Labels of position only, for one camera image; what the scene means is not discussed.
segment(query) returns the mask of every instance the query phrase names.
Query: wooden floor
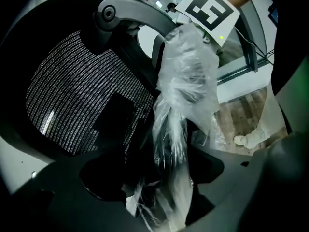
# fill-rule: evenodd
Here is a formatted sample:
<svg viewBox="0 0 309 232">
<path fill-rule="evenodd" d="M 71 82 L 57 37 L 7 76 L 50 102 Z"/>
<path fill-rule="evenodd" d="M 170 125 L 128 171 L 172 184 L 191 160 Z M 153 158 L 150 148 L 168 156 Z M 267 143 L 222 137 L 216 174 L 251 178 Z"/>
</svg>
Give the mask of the wooden floor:
<svg viewBox="0 0 309 232">
<path fill-rule="evenodd" d="M 283 128 L 253 149 L 247 149 L 234 143 L 234 136 L 246 135 L 256 128 L 261 117 L 266 95 L 267 89 L 263 88 L 220 104 L 220 110 L 215 116 L 225 136 L 225 150 L 227 152 L 252 155 L 256 150 L 266 148 L 275 140 L 287 135 L 286 129 Z"/>
</svg>

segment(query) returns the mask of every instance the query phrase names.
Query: cable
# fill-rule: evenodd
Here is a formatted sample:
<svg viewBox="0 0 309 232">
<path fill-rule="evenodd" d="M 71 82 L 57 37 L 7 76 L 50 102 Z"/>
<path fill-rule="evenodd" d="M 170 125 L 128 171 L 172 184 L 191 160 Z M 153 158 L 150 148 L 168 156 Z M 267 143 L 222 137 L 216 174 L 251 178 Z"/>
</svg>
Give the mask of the cable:
<svg viewBox="0 0 309 232">
<path fill-rule="evenodd" d="M 246 42 L 248 42 L 249 44 L 255 46 L 255 47 L 263 54 L 263 55 L 261 55 L 261 54 L 259 54 L 258 52 L 256 52 L 257 55 L 261 56 L 265 61 L 267 61 L 268 63 L 270 63 L 272 66 L 274 65 L 272 62 L 270 62 L 270 61 L 268 60 L 268 58 L 269 58 L 271 55 L 273 55 L 273 54 L 275 53 L 275 52 L 274 52 L 274 49 L 272 49 L 271 51 L 269 51 L 269 52 L 267 52 L 266 54 L 264 54 L 264 52 L 257 46 L 256 43 L 254 43 L 252 40 L 247 40 L 246 37 L 243 36 L 242 33 L 241 33 L 236 27 L 234 27 L 234 28 L 236 29 L 236 31 L 241 35 L 241 37 L 242 37 Z"/>
</svg>

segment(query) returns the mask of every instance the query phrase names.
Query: black mesh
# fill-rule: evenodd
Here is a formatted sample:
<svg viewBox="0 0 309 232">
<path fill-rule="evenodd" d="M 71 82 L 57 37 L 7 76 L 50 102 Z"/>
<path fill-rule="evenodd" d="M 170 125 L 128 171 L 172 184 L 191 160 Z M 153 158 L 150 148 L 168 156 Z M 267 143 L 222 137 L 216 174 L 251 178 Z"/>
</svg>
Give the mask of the black mesh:
<svg viewBox="0 0 309 232">
<path fill-rule="evenodd" d="M 39 65 L 27 91 L 27 113 L 42 134 L 71 154 L 93 151 L 98 136 L 93 125 L 115 92 L 135 106 L 122 141 L 127 151 L 138 120 L 147 118 L 154 98 L 113 50 L 92 54 L 78 31 Z"/>
</svg>

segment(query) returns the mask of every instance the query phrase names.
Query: white object on floor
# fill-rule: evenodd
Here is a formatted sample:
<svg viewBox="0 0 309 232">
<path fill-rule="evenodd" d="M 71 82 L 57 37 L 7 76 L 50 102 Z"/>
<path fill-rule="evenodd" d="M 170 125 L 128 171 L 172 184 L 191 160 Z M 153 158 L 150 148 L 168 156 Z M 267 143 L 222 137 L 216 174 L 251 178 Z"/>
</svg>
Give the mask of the white object on floor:
<svg viewBox="0 0 309 232">
<path fill-rule="evenodd" d="M 234 143 L 252 149 L 277 133 L 284 126 L 283 115 L 272 91 L 270 82 L 267 86 L 267 96 L 262 115 L 256 129 L 245 136 L 234 137 Z"/>
</svg>

